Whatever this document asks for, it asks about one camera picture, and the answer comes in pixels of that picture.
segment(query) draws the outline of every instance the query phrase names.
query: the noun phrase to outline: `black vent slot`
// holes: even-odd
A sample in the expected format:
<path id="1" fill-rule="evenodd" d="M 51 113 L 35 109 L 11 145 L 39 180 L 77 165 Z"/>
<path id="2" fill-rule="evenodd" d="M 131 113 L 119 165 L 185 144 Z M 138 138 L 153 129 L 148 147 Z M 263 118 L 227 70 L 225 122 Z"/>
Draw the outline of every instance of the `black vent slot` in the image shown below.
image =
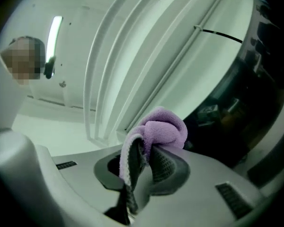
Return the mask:
<path id="1" fill-rule="evenodd" d="M 216 185 L 216 189 L 224 198 L 228 207 L 237 219 L 244 217 L 252 211 L 252 208 L 248 205 L 248 203 L 246 203 L 240 194 L 228 183 Z"/>
<path id="2" fill-rule="evenodd" d="M 58 170 L 62 170 L 71 166 L 75 166 L 77 165 L 76 162 L 74 161 L 69 161 L 69 162 L 65 162 L 65 163 L 61 163 L 61 164 L 56 164 L 56 167 L 58 168 Z"/>

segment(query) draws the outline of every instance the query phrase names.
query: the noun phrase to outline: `fluorescent light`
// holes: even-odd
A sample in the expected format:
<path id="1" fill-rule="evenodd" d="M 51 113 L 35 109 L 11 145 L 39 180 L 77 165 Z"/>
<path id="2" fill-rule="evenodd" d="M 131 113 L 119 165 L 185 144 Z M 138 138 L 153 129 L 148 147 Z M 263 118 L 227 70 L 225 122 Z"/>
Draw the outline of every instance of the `fluorescent light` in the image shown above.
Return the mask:
<path id="1" fill-rule="evenodd" d="M 58 32 L 62 23 L 62 16 L 55 16 L 53 18 L 52 26 L 49 31 L 47 48 L 46 48 L 46 62 L 55 55 L 55 48 L 57 42 Z"/>

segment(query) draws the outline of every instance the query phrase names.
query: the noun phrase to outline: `purple towel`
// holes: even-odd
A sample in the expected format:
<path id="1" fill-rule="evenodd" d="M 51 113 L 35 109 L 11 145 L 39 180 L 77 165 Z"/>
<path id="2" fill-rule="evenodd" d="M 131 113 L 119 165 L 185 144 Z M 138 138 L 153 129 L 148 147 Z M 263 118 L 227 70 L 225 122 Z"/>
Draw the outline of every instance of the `purple towel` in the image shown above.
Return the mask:
<path id="1" fill-rule="evenodd" d="M 157 107 L 145 116 L 139 126 L 133 128 L 127 135 L 121 150 L 120 174 L 129 189 L 132 190 L 132 182 L 129 174 L 129 151 L 136 139 L 143 141 L 143 154 L 148 163 L 151 146 L 174 146 L 183 148 L 187 138 L 187 128 L 184 122 L 170 110 Z"/>

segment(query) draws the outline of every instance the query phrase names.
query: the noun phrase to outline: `white machine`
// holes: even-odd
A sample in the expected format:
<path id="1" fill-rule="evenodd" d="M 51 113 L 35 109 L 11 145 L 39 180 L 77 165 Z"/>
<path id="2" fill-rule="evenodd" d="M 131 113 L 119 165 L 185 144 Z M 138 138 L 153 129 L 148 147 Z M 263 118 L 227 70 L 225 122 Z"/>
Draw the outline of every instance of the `white machine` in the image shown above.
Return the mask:
<path id="1" fill-rule="evenodd" d="M 108 10 L 91 47 L 84 91 L 88 137 L 97 46 L 122 1 Z M 123 126 L 128 132 L 158 105 L 186 124 L 184 149 L 154 146 L 150 167 L 136 174 L 137 215 L 128 211 L 118 177 L 122 145 L 51 157 L 46 147 L 3 129 L 21 102 L 12 81 L 0 86 L 0 98 L 15 102 L 0 108 L 0 117 L 6 111 L 0 178 L 40 226 L 248 226 L 284 184 L 284 33 L 269 5 L 149 1 L 139 3 L 147 8 L 141 16 L 135 14 L 139 6 L 133 9 L 111 49 L 97 92 L 95 125 L 104 130 L 94 137 L 109 138 Z M 134 23 L 143 18 L 144 24 Z M 134 43 L 139 49 L 129 50 Z M 113 92 L 109 74 L 120 75 L 124 64 L 130 65 L 122 67 L 123 81 Z M 112 106 L 107 95 L 115 97 Z"/>

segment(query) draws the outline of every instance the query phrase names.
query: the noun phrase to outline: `white wall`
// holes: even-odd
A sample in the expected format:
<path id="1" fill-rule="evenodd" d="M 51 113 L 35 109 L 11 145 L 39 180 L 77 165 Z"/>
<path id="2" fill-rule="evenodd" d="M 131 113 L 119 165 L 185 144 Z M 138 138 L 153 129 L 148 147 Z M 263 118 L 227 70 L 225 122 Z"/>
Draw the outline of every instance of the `white wall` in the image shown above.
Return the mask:
<path id="1" fill-rule="evenodd" d="M 28 136 L 35 145 L 46 146 L 51 156 L 99 149 L 87 140 L 80 122 L 63 122 L 18 114 L 12 129 Z"/>

